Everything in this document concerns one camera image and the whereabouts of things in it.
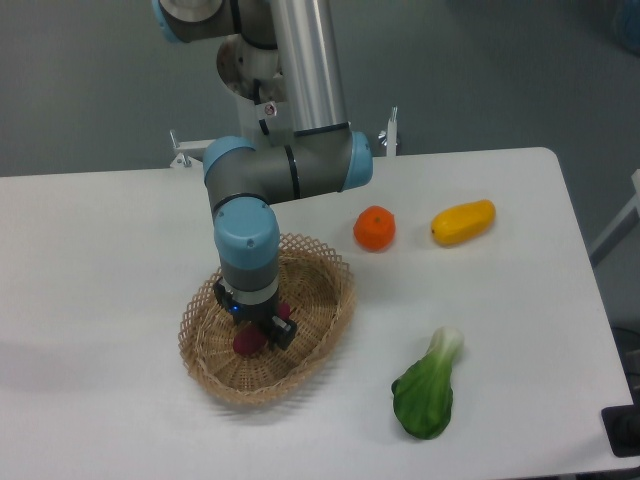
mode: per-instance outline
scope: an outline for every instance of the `white table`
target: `white table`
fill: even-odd
[[[428,235],[491,198],[493,229],[453,249]],[[182,312],[216,269],[202,173],[0,179],[0,477],[390,479],[531,477],[635,467],[600,410],[625,377],[557,159],[544,149],[377,159],[366,188],[275,207],[283,232],[351,263],[359,305],[326,367],[285,401],[230,408],[187,376]],[[358,213],[396,215],[384,254]],[[432,332],[466,336],[451,424],[404,434],[392,381]]]

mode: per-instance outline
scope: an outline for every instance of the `wicker basket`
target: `wicker basket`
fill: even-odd
[[[280,238],[280,297],[291,306],[298,333],[286,351],[233,351],[239,328],[222,310],[207,280],[187,306],[180,353],[189,375],[207,392],[238,404],[260,405],[291,391],[327,359],[349,324],[356,298],[349,265],[324,243],[301,235]]]

